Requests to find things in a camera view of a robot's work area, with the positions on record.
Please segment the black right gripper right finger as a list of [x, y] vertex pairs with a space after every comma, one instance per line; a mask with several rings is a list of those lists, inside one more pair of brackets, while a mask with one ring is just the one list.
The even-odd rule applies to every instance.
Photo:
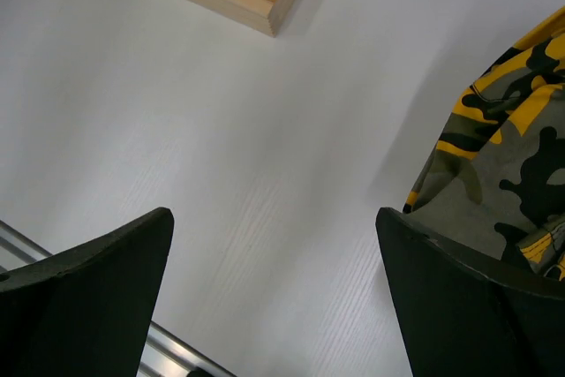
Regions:
[[562, 376], [564, 285], [446, 238], [391, 207], [376, 216], [415, 376]]

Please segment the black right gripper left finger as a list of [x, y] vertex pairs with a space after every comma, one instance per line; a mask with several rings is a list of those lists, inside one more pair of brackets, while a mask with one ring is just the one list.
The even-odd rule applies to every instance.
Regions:
[[1, 275], [3, 376], [134, 376], [173, 238], [165, 207]]

